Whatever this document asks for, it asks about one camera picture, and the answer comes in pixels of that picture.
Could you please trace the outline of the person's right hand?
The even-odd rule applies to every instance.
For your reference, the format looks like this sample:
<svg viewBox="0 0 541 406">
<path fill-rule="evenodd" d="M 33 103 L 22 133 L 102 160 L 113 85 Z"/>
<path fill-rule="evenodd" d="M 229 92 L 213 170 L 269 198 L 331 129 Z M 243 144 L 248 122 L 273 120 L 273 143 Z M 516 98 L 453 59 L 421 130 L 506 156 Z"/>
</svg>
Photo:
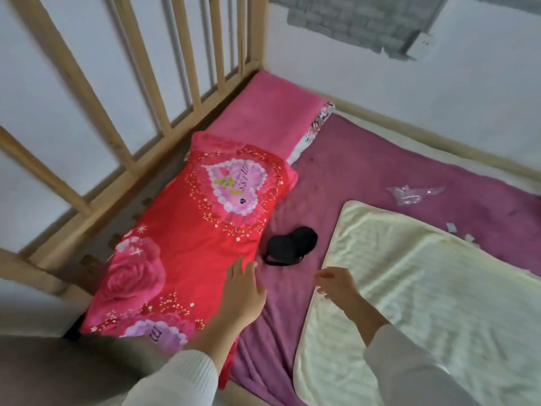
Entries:
<svg viewBox="0 0 541 406">
<path fill-rule="evenodd" d="M 350 271 L 347 268 L 337 268 L 340 268 L 340 291 L 335 298 L 327 300 L 330 300 L 349 317 L 355 312 L 358 302 L 361 299 L 361 295 L 356 288 L 355 281 Z"/>
</svg>

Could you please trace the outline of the person's left hand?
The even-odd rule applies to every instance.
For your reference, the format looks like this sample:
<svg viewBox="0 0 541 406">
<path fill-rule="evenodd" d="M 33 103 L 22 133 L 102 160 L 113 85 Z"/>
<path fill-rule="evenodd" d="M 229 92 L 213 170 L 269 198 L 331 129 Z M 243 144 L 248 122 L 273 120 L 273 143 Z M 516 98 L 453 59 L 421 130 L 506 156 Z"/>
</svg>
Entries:
<svg viewBox="0 0 541 406">
<path fill-rule="evenodd" d="M 266 297 L 267 290 L 257 281 L 256 287 L 225 287 L 224 283 L 219 318 L 240 333 L 260 316 Z"/>
</svg>

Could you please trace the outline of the person's right forearm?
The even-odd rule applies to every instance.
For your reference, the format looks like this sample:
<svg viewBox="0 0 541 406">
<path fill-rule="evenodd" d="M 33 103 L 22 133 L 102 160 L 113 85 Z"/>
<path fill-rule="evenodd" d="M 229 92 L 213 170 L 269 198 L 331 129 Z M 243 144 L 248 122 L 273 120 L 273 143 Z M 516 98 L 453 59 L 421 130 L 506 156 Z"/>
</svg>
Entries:
<svg viewBox="0 0 541 406">
<path fill-rule="evenodd" d="M 384 406 L 481 406 L 424 348 L 358 293 L 343 309 L 366 344 L 363 358 Z"/>
</svg>

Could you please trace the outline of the person's left forearm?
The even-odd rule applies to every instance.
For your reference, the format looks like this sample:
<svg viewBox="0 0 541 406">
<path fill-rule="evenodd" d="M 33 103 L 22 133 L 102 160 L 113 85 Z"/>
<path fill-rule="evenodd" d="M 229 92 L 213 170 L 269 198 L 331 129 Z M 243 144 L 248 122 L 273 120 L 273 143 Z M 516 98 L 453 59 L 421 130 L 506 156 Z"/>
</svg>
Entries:
<svg viewBox="0 0 541 406">
<path fill-rule="evenodd" d="M 234 341 L 253 314 L 218 314 L 158 372 L 139 381 L 122 406 L 212 406 Z"/>
</svg>

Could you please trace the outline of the red floral quilt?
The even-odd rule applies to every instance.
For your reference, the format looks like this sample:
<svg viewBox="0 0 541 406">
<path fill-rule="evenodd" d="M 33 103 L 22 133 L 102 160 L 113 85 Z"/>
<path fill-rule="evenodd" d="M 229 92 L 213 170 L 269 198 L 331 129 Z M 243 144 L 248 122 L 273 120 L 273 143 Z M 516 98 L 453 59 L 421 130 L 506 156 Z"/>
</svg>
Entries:
<svg viewBox="0 0 541 406">
<path fill-rule="evenodd" d="M 268 150 L 195 133 L 186 166 L 115 246 L 80 333 L 184 349 L 218 312 L 227 267 L 255 259 L 297 180 Z"/>
</svg>

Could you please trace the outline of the cream fleece blanket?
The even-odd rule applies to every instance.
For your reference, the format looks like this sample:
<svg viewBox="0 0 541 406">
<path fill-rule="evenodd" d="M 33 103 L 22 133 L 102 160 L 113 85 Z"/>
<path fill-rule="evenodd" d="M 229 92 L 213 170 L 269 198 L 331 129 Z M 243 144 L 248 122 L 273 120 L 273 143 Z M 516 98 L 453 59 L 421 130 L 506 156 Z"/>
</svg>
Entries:
<svg viewBox="0 0 541 406">
<path fill-rule="evenodd" d="M 427 349 L 484 406 L 541 406 L 541 278 L 424 222 L 346 202 L 323 267 Z M 355 325 L 314 293 L 293 372 L 308 406 L 383 406 Z"/>
</svg>

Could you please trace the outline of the clear plastic wrapper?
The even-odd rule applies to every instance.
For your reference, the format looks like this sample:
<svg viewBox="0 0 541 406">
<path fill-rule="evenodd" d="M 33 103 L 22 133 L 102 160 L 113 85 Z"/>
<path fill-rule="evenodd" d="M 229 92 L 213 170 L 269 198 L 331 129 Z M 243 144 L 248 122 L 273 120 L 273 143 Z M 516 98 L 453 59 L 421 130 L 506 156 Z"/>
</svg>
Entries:
<svg viewBox="0 0 541 406">
<path fill-rule="evenodd" d="M 392 195 L 392 197 L 394 197 L 396 205 L 398 207 L 402 207 L 411 204 L 418 204 L 425 197 L 439 195 L 446 189 L 446 187 L 410 188 L 406 185 L 403 187 L 386 187 L 385 189 Z"/>
</svg>

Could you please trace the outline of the purple bed sheet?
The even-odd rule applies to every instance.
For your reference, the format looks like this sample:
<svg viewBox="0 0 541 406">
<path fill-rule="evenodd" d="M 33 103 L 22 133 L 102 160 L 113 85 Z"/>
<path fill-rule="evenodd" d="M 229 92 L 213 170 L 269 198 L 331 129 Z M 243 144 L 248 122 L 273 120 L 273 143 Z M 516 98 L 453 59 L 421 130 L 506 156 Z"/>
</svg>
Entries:
<svg viewBox="0 0 541 406">
<path fill-rule="evenodd" d="M 318 234 L 298 265 L 268 266 L 257 257 L 258 281 L 268 290 L 261 316 L 240 335 L 232 380 L 271 406 L 306 406 L 293 386 L 294 355 L 321 267 L 346 201 L 395 211 L 442 230 L 456 225 L 481 249 L 541 275 L 541 195 L 402 149 L 333 114 L 293 163 L 299 181 L 275 209 L 260 243 L 299 226 Z M 398 207 L 386 187 L 435 188 L 439 195 Z"/>
</svg>

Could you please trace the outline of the pink fleece blanket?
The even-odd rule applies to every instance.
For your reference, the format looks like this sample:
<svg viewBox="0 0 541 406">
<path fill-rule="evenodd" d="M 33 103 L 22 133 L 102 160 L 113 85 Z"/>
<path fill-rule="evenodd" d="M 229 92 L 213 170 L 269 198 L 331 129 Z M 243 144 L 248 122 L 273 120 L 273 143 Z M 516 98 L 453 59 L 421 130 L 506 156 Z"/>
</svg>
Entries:
<svg viewBox="0 0 541 406">
<path fill-rule="evenodd" d="M 334 112 L 327 98 L 267 71 L 258 72 L 207 128 L 296 162 Z"/>
</svg>

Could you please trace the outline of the wooden bed frame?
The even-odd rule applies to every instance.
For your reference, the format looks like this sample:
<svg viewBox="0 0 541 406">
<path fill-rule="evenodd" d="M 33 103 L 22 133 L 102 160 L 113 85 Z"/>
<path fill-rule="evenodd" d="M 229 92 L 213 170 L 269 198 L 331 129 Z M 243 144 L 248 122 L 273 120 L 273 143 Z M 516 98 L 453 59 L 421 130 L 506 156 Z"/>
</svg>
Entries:
<svg viewBox="0 0 541 406">
<path fill-rule="evenodd" d="M 98 129 L 105 144 L 111 148 L 124 167 L 123 172 L 119 173 L 116 179 L 102 191 L 96 193 L 89 202 L 0 125 L 0 150 L 50 191 L 64 199 L 72 209 L 77 210 L 77 214 L 68 222 L 54 231 L 50 237 L 39 242 L 34 253 L 27 258 L 0 247 L 0 275 L 4 279 L 27 284 L 44 293 L 58 292 L 61 298 L 77 303 L 82 303 L 87 294 L 82 292 L 81 288 L 59 280 L 50 273 L 64 266 L 78 247 L 98 231 L 101 222 L 110 219 L 116 206 L 127 198 L 134 188 L 150 177 L 156 167 L 166 161 L 173 149 L 189 133 L 192 133 L 205 119 L 210 118 L 226 100 L 233 97 L 235 91 L 239 90 L 249 77 L 262 70 L 265 63 L 269 0 L 252 0 L 251 2 L 237 0 L 236 2 L 239 20 L 237 26 L 239 66 L 238 71 L 232 75 L 225 74 L 220 1 L 209 0 L 218 86 L 213 94 L 201 95 L 185 2 L 171 0 L 193 102 L 193 109 L 182 116 L 179 122 L 172 124 L 168 120 L 132 4 L 130 0 L 113 1 L 118 11 L 121 28 L 125 32 L 134 55 L 135 67 L 147 89 L 152 108 L 158 109 L 159 114 L 161 127 L 159 139 L 139 158 L 134 158 L 125 145 L 42 2 L 40 0 L 8 0 L 42 52 L 55 66 L 87 117 Z"/>
</svg>

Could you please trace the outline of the white wall socket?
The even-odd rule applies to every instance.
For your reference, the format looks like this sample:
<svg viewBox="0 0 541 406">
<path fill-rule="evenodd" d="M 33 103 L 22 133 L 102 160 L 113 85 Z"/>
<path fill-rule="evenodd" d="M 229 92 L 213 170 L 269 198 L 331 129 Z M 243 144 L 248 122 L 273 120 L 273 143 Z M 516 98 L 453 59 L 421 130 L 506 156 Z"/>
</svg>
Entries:
<svg viewBox="0 0 541 406">
<path fill-rule="evenodd" d="M 405 55 L 414 61 L 422 61 L 431 51 L 433 44 L 434 41 L 431 34 L 419 32 L 409 42 Z"/>
</svg>

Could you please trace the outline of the grey brick wall sticker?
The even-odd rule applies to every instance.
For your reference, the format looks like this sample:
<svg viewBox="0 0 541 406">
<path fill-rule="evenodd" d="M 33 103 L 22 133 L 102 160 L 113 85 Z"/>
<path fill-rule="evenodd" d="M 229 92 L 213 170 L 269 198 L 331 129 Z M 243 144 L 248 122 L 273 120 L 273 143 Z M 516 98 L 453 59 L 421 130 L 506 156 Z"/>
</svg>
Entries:
<svg viewBox="0 0 541 406">
<path fill-rule="evenodd" d="M 429 33 L 448 0 L 270 0 L 288 10 L 287 24 L 409 61 L 407 49 Z"/>
</svg>

